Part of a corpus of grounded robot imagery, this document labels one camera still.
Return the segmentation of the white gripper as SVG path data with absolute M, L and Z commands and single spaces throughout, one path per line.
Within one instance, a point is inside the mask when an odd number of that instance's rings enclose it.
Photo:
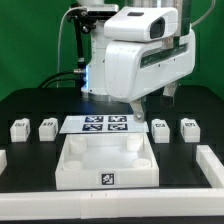
M 131 102 L 134 120 L 143 123 L 145 99 L 140 97 L 166 85 L 162 103 L 164 107 L 172 107 L 178 87 L 174 81 L 190 74 L 194 65 L 193 31 L 182 36 L 179 46 L 172 49 L 162 49 L 161 40 L 149 43 L 111 41 L 105 53 L 105 89 L 112 98 Z

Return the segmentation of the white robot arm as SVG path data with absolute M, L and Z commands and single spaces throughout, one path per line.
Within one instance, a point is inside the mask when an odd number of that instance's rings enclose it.
M 195 66 L 192 0 L 77 0 L 82 30 L 91 34 L 85 95 L 128 103 L 138 122 L 145 120 L 145 97 L 161 89 L 171 107 L 178 80 Z

